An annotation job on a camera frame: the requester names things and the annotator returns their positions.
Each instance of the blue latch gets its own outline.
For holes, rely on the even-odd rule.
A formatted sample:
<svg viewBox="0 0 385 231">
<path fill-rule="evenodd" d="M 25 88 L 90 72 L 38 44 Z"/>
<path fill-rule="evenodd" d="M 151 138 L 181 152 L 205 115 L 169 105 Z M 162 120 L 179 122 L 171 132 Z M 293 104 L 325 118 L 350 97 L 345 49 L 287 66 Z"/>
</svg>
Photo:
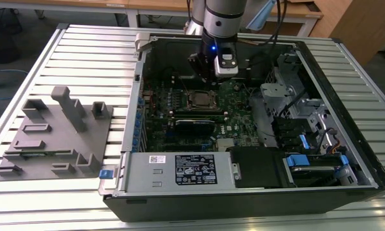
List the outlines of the blue latch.
<svg viewBox="0 0 385 231">
<path fill-rule="evenodd" d="M 303 148 L 305 148 L 305 149 L 309 149 L 309 145 L 307 145 L 305 136 L 303 136 L 303 135 L 299 135 L 299 138 L 301 138 L 301 141 L 302 141 Z"/>
<path fill-rule="evenodd" d="M 341 161 L 342 161 L 342 165 L 349 164 L 349 161 L 345 155 L 341 155 Z"/>
<path fill-rule="evenodd" d="M 114 171 L 113 170 L 101 170 L 99 171 L 99 175 L 98 175 L 99 179 L 113 179 L 114 178 Z"/>
<path fill-rule="evenodd" d="M 289 167 L 309 166 L 306 155 L 302 154 L 293 154 L 289 157 L 286 157 L 286 163 Z"/>
</svg>

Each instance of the green circuit board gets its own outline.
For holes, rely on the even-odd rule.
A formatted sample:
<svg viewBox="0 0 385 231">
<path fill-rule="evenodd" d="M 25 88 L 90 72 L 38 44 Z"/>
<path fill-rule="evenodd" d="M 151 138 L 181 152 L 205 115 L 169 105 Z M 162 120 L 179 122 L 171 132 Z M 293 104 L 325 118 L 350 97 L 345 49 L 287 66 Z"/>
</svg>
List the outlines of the green circuit board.
<svg viewBox="0 0 385 231">
<path fill-rule="evenodd" d="M 253 89 L 243 88 L 241 83 L 226 81 L 218 90 L 211 90 L 215 109 L 214 115 L 206 115 L 205 110 L 191 111 L 187 102 L 193 90 L 171 89 L 162 83 L 145 84 L 143 97 L 146 110 L 147 152 L 170 152 L 182 146 L 183 151 L 217 151 L 215 140 L 231 138 L 234 145 L 258 146 L 258 135 L 247 108 L 247 99 Z M 214 130 L 205 136 L 178 136 L 171 132 L 170 124 L 177 120 L 214 121 Z"/>
</svg>

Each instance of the power supply label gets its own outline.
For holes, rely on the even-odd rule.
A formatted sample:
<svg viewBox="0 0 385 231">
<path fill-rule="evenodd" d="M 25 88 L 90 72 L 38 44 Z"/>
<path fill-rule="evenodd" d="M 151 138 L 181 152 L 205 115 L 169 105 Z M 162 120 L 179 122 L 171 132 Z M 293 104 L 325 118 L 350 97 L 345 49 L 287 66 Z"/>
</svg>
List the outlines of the power supply label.
<svg viewBox="0 0 385 231">
<path fill-rule="evenodd" d="M 175 155 L 174 182 L 177 185 L 217 184 L 213 155 Z"/>
</svg>

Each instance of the metal slatted surface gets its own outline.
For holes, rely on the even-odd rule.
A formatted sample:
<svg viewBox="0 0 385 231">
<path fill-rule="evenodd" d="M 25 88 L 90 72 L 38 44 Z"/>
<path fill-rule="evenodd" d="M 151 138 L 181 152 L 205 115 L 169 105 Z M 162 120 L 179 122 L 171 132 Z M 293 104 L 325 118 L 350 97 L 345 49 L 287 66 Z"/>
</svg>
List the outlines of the metal slatted surface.
<svg viewBox="0 0 385 231">
<path fill-rule="evenodd" d="M 135 61 L 133 41 L 135 34 L 142 31 L 151 30 L 70 25 L 57 35 L 51 52 L 39 65 L 25 95 L 25 98 L 39 98 L 46 103 L 54 103 L 49 97 L 50 89 L 54 85 L 66 85 L 70 94 L 82 104 L 103 101 L 114 106 L 103 165 L 118 163 Z M 153 32 L 182 33 L 174 30 Z M 239 36 L 265 38 L 247 34 Z M 331 40 L 302 40 L 385 167 L 385 102 Z M 22 112 L 15 109 L 14 116 L 3 126 L 5 130 L 0 136 L 0 161 L 22 117 Z M 202 220 L 189 223 L 123 223 L 101 201 L 98 184 L 97 178 L 0 182 L 0 230 L 193 230 L 210 227 L 211 230 L 271 231 L 282 230 L 283 226 L 290 230 L 302 231 L 349 227 L 385 230 L 385 197 L 369 202 L 351 203 L 319 215 Z M 113 188 L 113 184 L 114 182 L 109 181 L 106 187 Z"/>
</svg>

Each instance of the motherboard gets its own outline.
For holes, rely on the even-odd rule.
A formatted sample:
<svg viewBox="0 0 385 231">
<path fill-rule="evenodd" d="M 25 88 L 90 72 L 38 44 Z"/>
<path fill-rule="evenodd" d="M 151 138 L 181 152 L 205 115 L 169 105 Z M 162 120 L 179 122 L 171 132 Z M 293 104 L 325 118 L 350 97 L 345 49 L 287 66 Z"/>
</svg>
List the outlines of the motherboard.
<svg viewBox="0 0 385 231">
<path fill-rule="evenodd" d="M 187 89 L 165 81 L 143 84 L 147 152 L 213 152 L 258 146 L 249 98 L 254 88 L 234 80 L 215 90 Z"/>
</svg>

